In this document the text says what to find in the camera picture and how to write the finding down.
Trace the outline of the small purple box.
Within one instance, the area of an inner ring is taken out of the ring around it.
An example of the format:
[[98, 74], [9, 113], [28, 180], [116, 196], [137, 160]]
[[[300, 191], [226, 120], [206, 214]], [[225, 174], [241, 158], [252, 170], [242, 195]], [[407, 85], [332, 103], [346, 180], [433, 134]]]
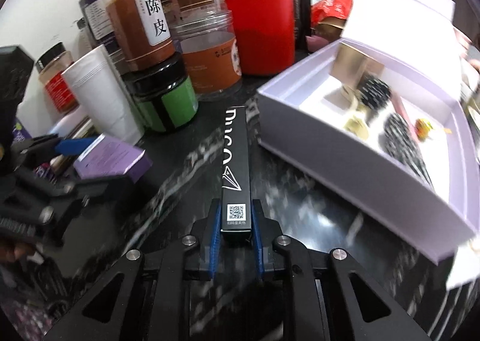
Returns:
[[137, 182], [152, 167], [146, 151], [113, 138], [99, 135], [74, 161], [81, 179], [125, 176]]

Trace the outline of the black Puco pen box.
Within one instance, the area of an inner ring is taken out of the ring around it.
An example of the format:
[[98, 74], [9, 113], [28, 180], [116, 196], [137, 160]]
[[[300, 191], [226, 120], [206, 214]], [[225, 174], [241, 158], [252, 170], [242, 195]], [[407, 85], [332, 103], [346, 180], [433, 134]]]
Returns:
[[250, 179], [247, 108], [230, 107], [224, 114], [220, 229], [227, 242], [251, 236]]

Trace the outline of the short orange label jar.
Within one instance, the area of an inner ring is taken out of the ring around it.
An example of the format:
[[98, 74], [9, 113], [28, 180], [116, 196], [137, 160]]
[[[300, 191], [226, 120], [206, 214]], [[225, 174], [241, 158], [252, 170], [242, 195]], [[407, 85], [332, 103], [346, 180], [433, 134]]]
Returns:
[[175, 24], [171, 33], [200, 100], [217, 100], [239, 89], [242, 72], [231, 11]]

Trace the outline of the brown herb jar front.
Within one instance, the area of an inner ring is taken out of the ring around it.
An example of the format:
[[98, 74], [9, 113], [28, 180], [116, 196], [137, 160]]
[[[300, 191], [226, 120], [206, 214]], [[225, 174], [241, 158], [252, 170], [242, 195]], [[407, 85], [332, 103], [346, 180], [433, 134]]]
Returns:
[[132, 72], [155, 66], [175, 53], [161, 0], [104, 0], [116, 41]]

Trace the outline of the gold cardboard box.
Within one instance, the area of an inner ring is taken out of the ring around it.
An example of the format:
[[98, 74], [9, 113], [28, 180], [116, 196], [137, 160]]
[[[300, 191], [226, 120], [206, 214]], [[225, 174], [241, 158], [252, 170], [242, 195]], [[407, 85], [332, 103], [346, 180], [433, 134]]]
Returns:
[[369, 75], [379, 77], [384, 68], [385, 66], [373, 57], [342, 42], [329, 74], [343, 86], [355, 90], [364, 77]]

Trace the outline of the green label black jar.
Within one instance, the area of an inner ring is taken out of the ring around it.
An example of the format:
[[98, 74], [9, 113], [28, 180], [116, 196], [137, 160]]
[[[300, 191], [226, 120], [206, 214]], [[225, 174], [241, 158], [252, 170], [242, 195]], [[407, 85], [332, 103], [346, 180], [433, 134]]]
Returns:
[[148, 69], [122, 76], [145, 125], [170, 132], [189, 123], [199, 103], [180, 53]]

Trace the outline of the red label spice jar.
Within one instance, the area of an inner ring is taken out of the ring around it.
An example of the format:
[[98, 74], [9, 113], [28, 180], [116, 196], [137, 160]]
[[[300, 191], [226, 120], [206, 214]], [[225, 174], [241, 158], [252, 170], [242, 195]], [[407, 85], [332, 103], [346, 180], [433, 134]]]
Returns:
[[35, 63], [38, 79], [59, 113], [68, 113], [78, 106], [63, 78], [63, 72], [74, 63], [72, 54], [62, 42], [56, 43]]

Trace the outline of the lilac gift box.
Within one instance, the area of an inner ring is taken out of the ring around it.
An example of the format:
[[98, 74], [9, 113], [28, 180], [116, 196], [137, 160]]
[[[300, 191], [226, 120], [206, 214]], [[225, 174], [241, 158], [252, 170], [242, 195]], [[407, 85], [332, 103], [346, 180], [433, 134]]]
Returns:
[[[338, 192], [432, 261], [479, 233], [479, 168], [462, 112], [461, 57], [452, 0], [353, 0], [341, 38], [258, 91], [261, 143]], [[452, 134], [418, 140], [433, 187], [386, 153], [391, 100], [367, 108], [368, 138], [343, 128], [325, 99], [343, 84], [329, 72], [346, 43], [385, 68], [378, 77], [402, 98], [413, 126], [425, 119]]]

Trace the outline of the red cylindrical canister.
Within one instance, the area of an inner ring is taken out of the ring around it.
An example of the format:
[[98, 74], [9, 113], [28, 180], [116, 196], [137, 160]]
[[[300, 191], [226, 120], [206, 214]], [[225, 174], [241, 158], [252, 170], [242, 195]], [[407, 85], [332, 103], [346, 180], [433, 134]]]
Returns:
[[295, 61], [294, 0], [225, 0], [232, 12], [241, 70], [272, 76]]

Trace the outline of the black polka dot scrunchie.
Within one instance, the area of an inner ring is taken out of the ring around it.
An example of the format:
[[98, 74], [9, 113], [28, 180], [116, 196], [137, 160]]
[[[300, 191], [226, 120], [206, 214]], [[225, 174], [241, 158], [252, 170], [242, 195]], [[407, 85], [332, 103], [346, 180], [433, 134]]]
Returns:
[[391, 88], [374, 76], [365, 77], [359, 84], [360, 102], [373, 111], [380, 111], [391, 100]]

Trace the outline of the yellow lollipop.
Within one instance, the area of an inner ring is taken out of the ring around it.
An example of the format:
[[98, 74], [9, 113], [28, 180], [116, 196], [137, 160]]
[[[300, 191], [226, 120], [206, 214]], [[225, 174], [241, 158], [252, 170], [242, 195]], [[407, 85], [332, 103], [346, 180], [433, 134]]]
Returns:
[[442, 134], [452, 134], [449, 128], [433, 126], [431, 122], [425, 119], [417, 119], [414, 130], [417, 139], [421, 142], [425, 142], [427, 139], [436, 139]]

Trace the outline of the black white gingham scrunchie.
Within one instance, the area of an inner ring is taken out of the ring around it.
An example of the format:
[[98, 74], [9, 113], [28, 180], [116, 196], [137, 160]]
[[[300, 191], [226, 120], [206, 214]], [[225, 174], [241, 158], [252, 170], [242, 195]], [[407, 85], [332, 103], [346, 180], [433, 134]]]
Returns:
[[433, 187], [422, 153], [413, 140], [407, 122], [398, 113], [390, 114], [384, 123], [386, 153], [408, 167], [423, 182]]

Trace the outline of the cream hair claw clip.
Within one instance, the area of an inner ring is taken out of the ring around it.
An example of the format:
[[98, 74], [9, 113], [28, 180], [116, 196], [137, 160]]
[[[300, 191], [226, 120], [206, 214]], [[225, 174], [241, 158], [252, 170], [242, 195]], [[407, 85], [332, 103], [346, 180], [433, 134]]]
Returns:
[[343, 112], [343, 128], [347, 132], [362, 140], [368, 138], [367, 108], [360, 102], [360, 95], [356, 90], [342, 86], [327, 94], [325, 99]]

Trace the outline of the pink lip gloss tube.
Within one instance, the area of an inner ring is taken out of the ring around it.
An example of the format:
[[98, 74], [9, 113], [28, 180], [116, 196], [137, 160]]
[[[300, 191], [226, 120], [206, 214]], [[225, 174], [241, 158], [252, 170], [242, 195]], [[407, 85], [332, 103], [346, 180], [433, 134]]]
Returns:
[[413, 126], [411, 120], [408, 117], [408, 113], [407, 113], [407, 111], [404, 107], [402, 98], [400, 98], [400, 96], [397, 93], [395, 93], [394, 91], [391, 92], [391, 102], [392, 102], [392, 105], [394, 107], [395, 112], [397, 114], [399, 114], [404, 119], [404, 121], [406, 122], [407, 127], [408, 127], [408, 131], [409, 131], [413, 141], [418, 142], [418, 137], [416, 135], [415, 127]]

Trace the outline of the red snack bag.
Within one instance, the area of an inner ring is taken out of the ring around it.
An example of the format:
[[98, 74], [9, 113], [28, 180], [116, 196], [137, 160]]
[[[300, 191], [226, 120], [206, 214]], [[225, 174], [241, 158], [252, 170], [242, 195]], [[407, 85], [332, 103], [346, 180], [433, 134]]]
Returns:
[[351, 13], [353, 0], [320, 0], [311, 6], [311, 27], [329, 17], [346, 20]]

